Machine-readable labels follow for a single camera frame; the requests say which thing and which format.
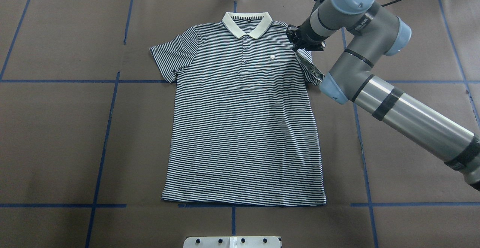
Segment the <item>metal bracket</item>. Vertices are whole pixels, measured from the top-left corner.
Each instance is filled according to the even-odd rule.
[[[183,248],[282,248],[275,236],[188,237]]]

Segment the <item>black and white striped shirt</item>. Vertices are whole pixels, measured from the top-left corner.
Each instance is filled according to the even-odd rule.
[[[286,27],[268,13],[227,12],[150,49],[163,77],[177,81],[163,200],[326,203],[305,86],[320,81],[291,50]]]

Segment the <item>striped shirt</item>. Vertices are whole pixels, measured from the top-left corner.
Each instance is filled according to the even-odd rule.
[[[305,85],[320,81],[286,28],[267,13],[227,12],[150,48],[163,77],[177,82],[163,200],[326,203]]]

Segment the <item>shirt sleeve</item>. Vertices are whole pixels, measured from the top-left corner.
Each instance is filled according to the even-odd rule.
[[[313,64],[312,52],[305,49],[299,49],[295,52],[295,55],[297,56],[297,62],[302,68],[305,81],[314,84],[315,86],[319,86],[325,75]]]
[[[151,55],[168,82],[177,79],[183,68],[195,59],[198,50],[198,37],[193,27],[177,35],[172,41],[150,48]]]

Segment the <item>shirt collar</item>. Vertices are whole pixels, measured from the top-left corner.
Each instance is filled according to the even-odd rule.
[[[246,33],[242,29],[240,29],[239,26],[237,26],[237,24],[233,21],[232,17],[240,18],[240,19],[262,18],[262,20],[259,22],[259,24],[257,25],[257,27],[255,27],[253,31],[251,31],[250,33]],[[268,30],[273,20],[268,12],[264,12],[264,13],[227,12],[225,13],[225,16],[223,16],[222,22],[225,25],[225,27],[230,31],[230,33],[232,33],[232,35],[235,35],[236,38],[241,38],[244,35],[250,35],[250,37],[257,39]]]

